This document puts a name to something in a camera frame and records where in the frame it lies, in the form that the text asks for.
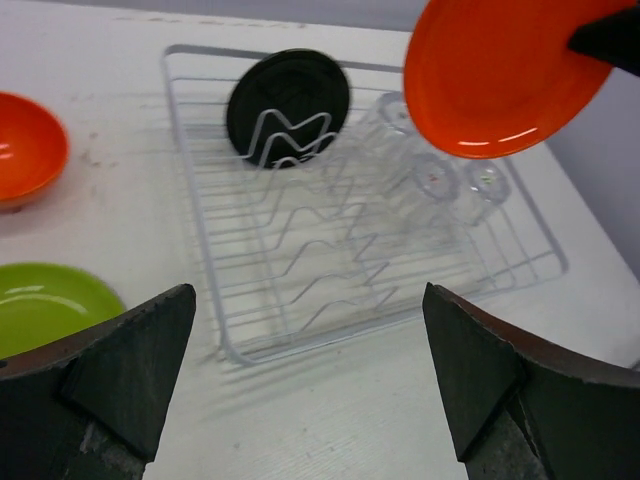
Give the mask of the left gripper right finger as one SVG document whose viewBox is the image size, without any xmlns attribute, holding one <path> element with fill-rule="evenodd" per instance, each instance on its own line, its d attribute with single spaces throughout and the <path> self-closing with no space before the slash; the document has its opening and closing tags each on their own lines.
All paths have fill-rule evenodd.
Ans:
<svg viewBox="0 0 640 480">
<path fill-rule="evenodd" d="M 439 285 L 427 285 L 422 310 L 469 478 L 638 478 L 638 372 L 549 342 Z"/>
</svg>

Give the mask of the clear glass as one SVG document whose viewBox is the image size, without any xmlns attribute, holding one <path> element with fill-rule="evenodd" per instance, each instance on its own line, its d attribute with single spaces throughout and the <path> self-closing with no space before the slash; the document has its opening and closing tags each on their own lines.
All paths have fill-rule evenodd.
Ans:
<svg viewBox="0 0 640 480">
<path fill-rule="evenodd" d="M 465 225 L 477 226 L 501 207 L 510 195 L 507 176 L 495 162 L 472 160 L 460 170 L 455 217 Z"/>
<path fill-rule="evenodd" d="M 371 108 L 371 133 L 376 142 L 386 142 L 416 134 L 404 95 L 399 91 L 381 95 Z"/>
<path fill-rule="evenodd" d="M 458 195 L 459 181 L 448 161 L 434 153 L 412 154 L 394 209 L 411 234 L 446 243 L 452 235 L 449 210 Z"/>
</svg>

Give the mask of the orange bowl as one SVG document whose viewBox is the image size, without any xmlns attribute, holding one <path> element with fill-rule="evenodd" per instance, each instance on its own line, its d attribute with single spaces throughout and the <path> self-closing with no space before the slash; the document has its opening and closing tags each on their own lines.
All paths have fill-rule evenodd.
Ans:
<svg viewBox="0 0 640 480">
<path fill-rule="evenodd" d="M 1 209 L 21 208 L 43 197 L 70 158 L 60 119 L 38 102 L 1 93 Z"/>
</svg>

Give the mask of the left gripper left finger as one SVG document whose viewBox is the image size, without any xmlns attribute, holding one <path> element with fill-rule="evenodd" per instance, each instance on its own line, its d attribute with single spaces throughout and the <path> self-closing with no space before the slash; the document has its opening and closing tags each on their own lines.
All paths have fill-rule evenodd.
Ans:
<svg viewBox="0 0 640 480">
<path fill-rule="evenodd" d="M 1 359 L 4 479 L 140 479 L 153 462 L 196 313 L 179 284 L 93 327 Z"/>
</svg>

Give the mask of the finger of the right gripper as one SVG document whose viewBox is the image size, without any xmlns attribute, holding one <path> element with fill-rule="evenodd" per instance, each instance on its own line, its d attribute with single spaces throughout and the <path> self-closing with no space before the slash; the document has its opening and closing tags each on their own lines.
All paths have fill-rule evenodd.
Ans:
<svg viewBox="0 0 640 480">
<path fill-rule="evenodd" d="M 639 34 L 639 5 L 635 5 L 578 27 L 568 48 L 638 77 Z"/>
</svg>

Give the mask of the clear glass front left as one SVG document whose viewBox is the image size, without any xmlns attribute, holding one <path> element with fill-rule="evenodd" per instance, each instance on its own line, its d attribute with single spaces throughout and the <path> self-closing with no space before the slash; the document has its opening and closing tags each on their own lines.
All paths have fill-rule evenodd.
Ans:
<svg viewBox="0 0 640 480">
<path fill-rule="evenodd" d="M 452 235 L 449 210 L 458 195 L 459 181 L 448 161 L 434 153 L 412 154 L 394 209 L 411 234 L 446 243 Z"/>
</svg>

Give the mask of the green plate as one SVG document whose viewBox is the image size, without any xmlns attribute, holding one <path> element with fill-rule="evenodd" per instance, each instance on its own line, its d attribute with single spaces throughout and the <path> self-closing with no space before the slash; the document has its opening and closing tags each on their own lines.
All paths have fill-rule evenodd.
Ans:
<svg viewBox="0 0 640 480">
<path fill-rule="evenodd" d="M 19 262 L 1 266 L 1 357 L 44 346 L 126 311 L 96 275 L 73 266 Z"/>
</svg>

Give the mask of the clear glass front right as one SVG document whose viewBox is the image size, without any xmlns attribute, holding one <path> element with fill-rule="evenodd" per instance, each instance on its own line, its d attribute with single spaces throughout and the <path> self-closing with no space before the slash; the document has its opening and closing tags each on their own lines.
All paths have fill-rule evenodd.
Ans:
<svg viewBox="0 0 640 480">
<path fill-rule="evenodd" d="M 465 225 L 477 226 L 501 207 L 510 195 L 507 176 L 495 162 L 472 160 L 460 170 L 455 217 Z"/>
</svg>

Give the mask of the clear glass back left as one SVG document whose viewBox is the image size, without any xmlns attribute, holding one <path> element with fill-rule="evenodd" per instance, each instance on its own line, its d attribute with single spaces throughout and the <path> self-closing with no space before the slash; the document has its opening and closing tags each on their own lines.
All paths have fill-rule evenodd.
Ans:
<svg viewBox="0 0 640 480">
<path fill-rule="evenodd" d="M 416 134 L 404 95 L 399 91 L 381 95 L 371 108 L 371 133 L 376 142 L 386 142 Z"/>
</svg>

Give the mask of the orange plate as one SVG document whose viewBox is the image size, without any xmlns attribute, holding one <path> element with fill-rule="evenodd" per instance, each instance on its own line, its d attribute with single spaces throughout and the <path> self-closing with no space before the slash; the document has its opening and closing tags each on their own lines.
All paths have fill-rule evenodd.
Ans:
<svg viewBox="0 0 640 480">
<path fill-rule="evenodd" d="M 405 101 L 419 133 L 469 159 L 545 141 L 599 93 L 613 66 L 576 53 L 584 24 L 636 1 L 430 1 L 409 40 Z"/>
</svg>

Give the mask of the black plate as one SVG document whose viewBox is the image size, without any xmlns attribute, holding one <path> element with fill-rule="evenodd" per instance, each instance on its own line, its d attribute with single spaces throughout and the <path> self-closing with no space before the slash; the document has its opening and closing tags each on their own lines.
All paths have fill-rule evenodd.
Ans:
<svg viewBox="0 0 640 480">
<path fill-rule="evenodd" d="M 234 87 L 226 108 L 227 136 L 255 166 L 292 168 L 332 143 L 350 103 L 349 81 L 334 59 L 309 49 L 276 52 Z"/>
</svg>

